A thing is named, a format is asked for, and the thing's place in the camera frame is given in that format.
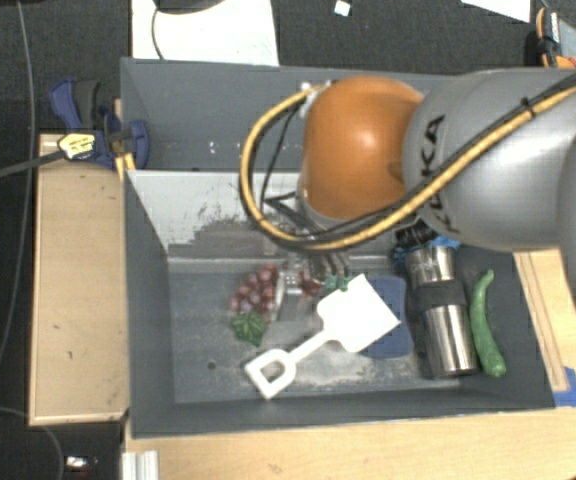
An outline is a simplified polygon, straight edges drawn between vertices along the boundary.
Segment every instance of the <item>black floor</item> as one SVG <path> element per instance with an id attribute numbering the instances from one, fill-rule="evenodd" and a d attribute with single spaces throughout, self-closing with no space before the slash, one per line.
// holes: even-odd
<path id="1" fill-rule="evenodd" d="M 348 18 L 332 13 L 335 0 L 272 1 L 282 64 L 462 73 L 533 62 L 525 48 L 531 25 L 465 7 L 458 0 L 351 0 L 353 13 Z M 104 101 L 119 94 L 118 61 L 130 52 L 129 0 L 21 2 L 40 130 L 60 125 L 50 114 L 47 91 L 63 78 L 100 80 Z M 550 2 L 576 24 L 576 0 Z M 27 158 L 29 114 L 18 10 L 14 0 L 0 2 L 0 167 Z M 24 194 L 23 175 L 0 181 L 0 342 L 11 304 Z M 27 393 L 32 213 L 0 371 L 0 406 L 18 411 L 26 407 Z M 54 430 L 62 455 L 96 461 L 87 478 L 117 477 L 118 425 Z M 27 430 L 22 418 L 0 414 L 0 479 L 57 478 L 58 461 L 63 457 L 57 457 L 47 434 Z"/>

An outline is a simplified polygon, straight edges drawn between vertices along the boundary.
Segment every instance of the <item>yellow label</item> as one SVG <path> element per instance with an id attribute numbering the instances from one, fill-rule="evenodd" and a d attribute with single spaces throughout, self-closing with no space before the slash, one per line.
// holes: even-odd
<path id="1" fill-rule="evenodd" d="M 88 133 L 70 133 L 59 140 L 59 149 L 70 159 L 83 160 L 95 151 L 95 136 Z"/>

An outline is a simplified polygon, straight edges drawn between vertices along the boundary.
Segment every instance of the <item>green grape leaf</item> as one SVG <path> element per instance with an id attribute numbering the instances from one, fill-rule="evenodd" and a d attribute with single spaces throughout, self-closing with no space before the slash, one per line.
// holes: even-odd
<path id="1" fill-rule="evenodd" d="M 238 340 L 252 343 L 255 347 L 261 345 L 261 339 L 266 332 L 266 322 L 256 311 L 233 317 L 230 326 Z"/>

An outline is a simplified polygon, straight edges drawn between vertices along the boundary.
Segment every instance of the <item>white toy shovel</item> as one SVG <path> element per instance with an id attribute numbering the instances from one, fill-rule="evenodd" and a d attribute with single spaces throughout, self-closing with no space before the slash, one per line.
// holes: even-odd
<path id="1" fill-rule="evenodd" d="M 317 313 L 324 323 L 320 333 L 291 352 L 271 349 L 244 366 L 266 400 L 288 387 L 297 374 L 297 363 L 324 343 L 338 341 L 348 352 L 359 352 L 400 324 L 363 274 L 350 281 L 345 292 L 337 290 L 322 299 Z M 273 363 L 280 363 L 284 371 L 268 381 L 262 369 Z"/>

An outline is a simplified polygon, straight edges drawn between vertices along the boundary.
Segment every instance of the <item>yellow cable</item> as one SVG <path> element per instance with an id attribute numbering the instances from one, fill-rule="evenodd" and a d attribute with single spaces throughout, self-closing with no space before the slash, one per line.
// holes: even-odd
<path id="1" fill-rule="evenodd" d="M 261 132 L 264 128 L 279 114 L 284 112 L 291 106 L 299 103 L 301 100 L 305 99 L 309 94 L 318 91 L 325 86 L 316 86 L 305 91 L 294 94 L 290 98 L 284 100 L 278 105 L 274 106 L 268 110 L 259 120 L 255 123 L 251 129 L 242 150 L 241 155 L 241 165 L 240 165 L 240 183 L 241 183 L 241 195 L 243 198 L 244 205 L 248 208 L 252 218 L 257 222 L 257 224 L 268 232 L 275 238 L 279 238 L 286 241 L 298 242 L 302 241 L 303 237 L 298 235 L 293 235 L 286 233 L 285 231 L 272 225 L 266 216 L 261 212 L 257 204 L 255 203 L 254 194 L 252 192 L 252 187 L 249 183 L 248 171 L 250 167 L 250 159 L 254 147 L 257 145 L 257 141 L 260 137 Z M 481 156 L 485 151 L 490 149 L 492 146 L 501 141 L 504 137 L 510 135 L 512 132 L 526 124 L 531 119 L 534 119 L 537 115 L 549 110 L 553 106 L 557 105 L 559 102 L 563 101 L 570 95 L 576 92 L 576 87 L 572 87 L 565 91 L 558 92 L 557 94 L 546 98 L 540 103 L 537 103 L 532 107 L 532 112 L 530 110 L 525 110 L 524 112 L 518 114 L 514 118 L 510 119 L 508 122 L 504 123 L 500 127 L 496 128 L 488 135 L 483 137 L 477 142 L 472 148 L 466 151 L 461 157 L 459 157 L 455 163 L 453 163 L 448 169 L 441 173 L 436 179 L 434 179 L 428 186 L 426 186 L 419 194 L 413 197 L 408 203 L 394 211 L 387 217 L 384 217 L 379 222 L 373 224 L 372 226 L 358 231 L 353 235 L 349 235 L 338 240 L 333 240 L 331 242 L 320 243 L 320 244 L 304 244 L 303 249 L 310 251 L 333 251 L 338 249 L 343 249 L 357 245 L 368 239 L 375 238 L 381 233 L 387 231 L 389 228 L 397 224 L 402 219 L 408 217 L 421 206 L 423 206 L 431 197 L 433 197 L 437 192 L 439 192 L 443 187 L 445 187 L 451 180 L 453 180 L 459 173 L 461 173 L 468 165 L 470 165 L 474 160 Z"/>

